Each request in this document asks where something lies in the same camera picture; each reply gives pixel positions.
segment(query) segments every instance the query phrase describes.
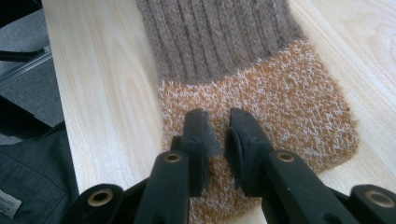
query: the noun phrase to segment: brass grommet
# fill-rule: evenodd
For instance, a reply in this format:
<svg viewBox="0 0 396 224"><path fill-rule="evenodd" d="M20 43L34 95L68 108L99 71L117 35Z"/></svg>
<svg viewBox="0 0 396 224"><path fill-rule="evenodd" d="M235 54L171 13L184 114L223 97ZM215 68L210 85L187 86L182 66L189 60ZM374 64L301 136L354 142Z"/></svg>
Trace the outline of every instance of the brass grommet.
<svg viewBox="0 0 396 224"><path fill-rule="evenodd" d="M280 161L285 161L285 162L292 162L294 161L294 157L291 156L289 153L285 153L285 152L279 152L276 154L276 157L280 160Z"/></svg>
<svg viewBox="0 0 396 224"><path fill-rule="evenodd" d="M388 195L376 190L368 190L364 195L370 202L375 203L378 206L385 208L392 208L395 206L395 202Z"/></svg>
<svg viewBox="0 0 396 224"><path fill-rule="evenodd" d="M110 202L113 196L114 194L111 189L99 189L88 198L88 204L92 207L99 207Z"/></svg>
<svg viewBox="0 0 396 224"><path fill-rule="evenodd" d="M172 153L172 154L165 156L165 161L167 161L167 162L177 162L180 160L181 160L181 157L176 153Z"/></svg>

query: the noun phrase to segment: light wood surface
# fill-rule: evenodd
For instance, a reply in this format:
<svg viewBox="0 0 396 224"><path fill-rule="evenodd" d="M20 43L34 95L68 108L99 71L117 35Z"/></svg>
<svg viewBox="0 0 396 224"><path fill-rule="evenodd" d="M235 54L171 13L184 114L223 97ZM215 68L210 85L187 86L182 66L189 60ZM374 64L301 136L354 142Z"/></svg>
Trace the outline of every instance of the light wood surface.
<svg viewBox="0 0 396 224"><path fill-rule="evenodd" d="M132 0L44 0L78 178L127 189L149 175L162 141L154 60ZM396 191L396 2L290 0L357 121L358 154L319 177ZM236 223L263 223L260 208Z"/></svg>
<svg viewBox="0 0 396 224"><path fill-rule="evenodd" d="M163 136L154 60L134 1L43 1L82 192L149 176Z"/></svg>

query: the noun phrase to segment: clamp jaw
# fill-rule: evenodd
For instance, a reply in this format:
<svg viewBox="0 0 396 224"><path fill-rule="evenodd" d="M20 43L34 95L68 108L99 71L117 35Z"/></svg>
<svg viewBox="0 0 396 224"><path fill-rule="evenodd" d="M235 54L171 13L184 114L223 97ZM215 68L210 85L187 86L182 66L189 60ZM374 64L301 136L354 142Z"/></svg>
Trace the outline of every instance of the clamp jaw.
<svg viewBox="0 0 396 224"><path fill-rule="evenodd" d="M273 150L248 112L232 108L225 158L235 187L261 197L268 223L395 223L396 194L373 185L350 197L326 187L295 153ZM102 184L84 191L63 223L188 223L189 198L210 183L207 164L221 152L203 109L187 113L182 136L161 153L150 176L125 191Z"/></svg>

